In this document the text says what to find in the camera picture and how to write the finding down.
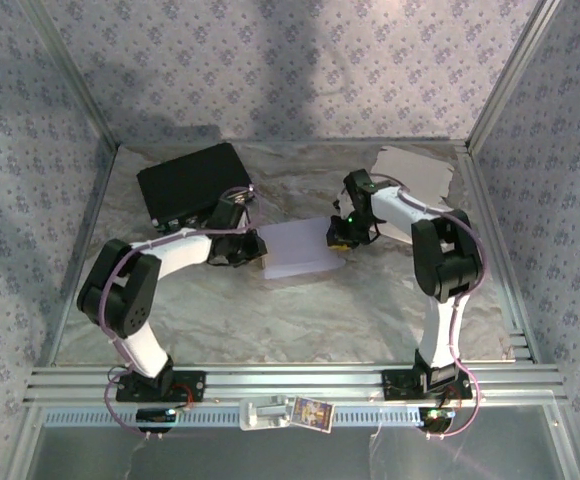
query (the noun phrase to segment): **aluminum frame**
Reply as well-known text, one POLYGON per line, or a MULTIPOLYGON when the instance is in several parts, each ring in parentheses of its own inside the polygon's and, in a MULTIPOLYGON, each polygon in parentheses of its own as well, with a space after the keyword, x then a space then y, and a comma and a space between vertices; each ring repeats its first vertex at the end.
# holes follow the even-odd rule
POLYGON ((90 90, 81 75, 79 67, 74 63, 68 49, 61 39, 52 18, 40 0, 19 0, 22 10, 30 19, 32 26, 37 31, 41 42, 45 45, 48 54, 52 57, 55 65, 63 76, 63 80, 72 90, 75 100, 83 109, 92 127, 103 140, 109 153, 117 150, 117 142, 103 112, 90 94, 90 90))
MULTIPOLYGON (((571 425, 564 421, 561 406, 567 405, 562 376, 556 365, 518 362, 468 362, 482 388, 482 407, 543 406, 546 420, 554 427, 552 438, 567 479, 580 478, 580 461, 571 425)), ((284 394, 314 395, 345 407, 433 406, 427 401, 383 399, 381 370, 410 368, 409 365, 190 365, 177 370, 207 372, 206 395, 197 408, 234 408, 241 398, 284 394)), ((8 479, 27 478, 39 432, 48 409, 101 407, 107 384, 106 367, 44 367, 34 369, 24 398, 28 408, 23 430, 13 456, 8 479)), ((136 404, 112 404, 120 409, 136 404)), ((473 401, 464 401, 473 405, 473 401)))
POLYGON ((511 322, 506 324, 508 332, 511 335, 523 333, 525 337, 525 347, 523 345, 517 347, 513 344, 515 355, 518 348, 525 348, 527 352, 520 350, 519 358, 538 362, 540 361, 539 346, 528 322, 525 304, 520 300, 522 298, 521 288, 508 255, 494 206, 488 195, 485 179, 481 174, 479 165, 474 162, 466 147, 457 147, 456 152, 461 175, 468 185, 470 200, 477 216, 479 235, 483 237, 488 250, 493 276, 496 275, 499 280, 498 288, 501 306, 504 309, 504 319, 511 322))
POLYGON ((466 139, 470 154, 476 155, 479 152, 488 134, 492 131, 503 108, 508 103, 530 60, 537 51, 543 34, 554 18, 560 3, 561 0, 540 0, 530 15, 515 48, 508 57, 503 72, 490 92, 486 104, 466 139))

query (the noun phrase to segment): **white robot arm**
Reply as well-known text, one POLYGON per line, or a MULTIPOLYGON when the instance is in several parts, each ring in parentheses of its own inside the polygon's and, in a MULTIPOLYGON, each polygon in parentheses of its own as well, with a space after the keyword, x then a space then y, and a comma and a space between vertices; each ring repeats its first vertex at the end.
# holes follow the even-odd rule
POLYGON ((172 359, 148 322, 160 279, 190 265, 236 267, 266 253, 256 230, 242 226, 245 217, 242 203, 222 199, 207 230, 184 228, 153 242, 129 245, 115 239, 104 245, 79 292, 77 307, 111 337, 132 367, 132 376, 162 392, 171 383, 166 377, 172 378, 172 359))
POLYGON ((374 182, 365 170, 350 173, 344 185, 334 203, 339 215, 331 217, 328 244, 347 248, 370 244, 377 238, 370 238, 370 229, 378 231, 381 223, 411 233, 415 277, 428 296, 415 369, 425 374, 424 392, 456 380, 463 310, 483 269, 474 239, 458 226, 470 225, 467 215, 429 208, 410 196, 405 186, 374 182))

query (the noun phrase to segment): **glass panel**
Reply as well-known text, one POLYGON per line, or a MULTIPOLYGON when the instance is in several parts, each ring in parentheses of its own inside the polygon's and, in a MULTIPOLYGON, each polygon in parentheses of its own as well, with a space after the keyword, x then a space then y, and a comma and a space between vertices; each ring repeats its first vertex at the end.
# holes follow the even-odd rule
MULTIPOLYGON (((262 191, 266 223, 334 214, 332 201, 352 170, 374 164, 385 145, 237 145, 262 191)), ((454 167, 447 202, 468 211, 468 190, 451 144, 400 145, 454 167)), ((194 149, 121 149, 96 221, 79 288, 112 238, 156 238, 136 174, 194 149)), ((175 363, 412 362, 423 333, 425 296, 414 278, 411 248, 380 238, 344 252, 347 264, 322 274, 263 280, 259 264, 237 269, 188 267, 159 283, 150 323, 175 363)), ((510 358, 497 282, 468 302, 461 356, 510 358)), ((118 361, 106 337, 76 307, 70 309, 57 363, 118 361)))
POLYGON ((442 441, 394 427, 186 431, 146 442, 113 427, 44 428, 28 480, 563 478, 541 407, 483 409, 442 441))

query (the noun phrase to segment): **sticker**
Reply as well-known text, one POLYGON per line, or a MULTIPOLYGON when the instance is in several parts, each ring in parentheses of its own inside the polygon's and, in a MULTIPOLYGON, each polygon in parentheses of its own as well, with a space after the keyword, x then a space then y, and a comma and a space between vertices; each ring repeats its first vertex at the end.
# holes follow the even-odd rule
POLYGON ((334 405, 297 397, 292 408, 290 423, 323 433, 330 433, 334 420, 334 405))

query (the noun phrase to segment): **patterned wall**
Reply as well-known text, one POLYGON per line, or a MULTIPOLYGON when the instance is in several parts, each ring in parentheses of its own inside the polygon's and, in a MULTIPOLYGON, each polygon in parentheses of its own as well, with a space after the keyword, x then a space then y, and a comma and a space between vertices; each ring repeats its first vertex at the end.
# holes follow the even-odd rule
POLYGON ((580 419, 580 0, 564 0, 478 158, 546 361, 580 419))
POLYGON ((17 4, 0 2, 0 476, 47 352, 102 151, 17 4))
POLYGON ((536 0, 44 0, 121 143, 466 138, 536 0))

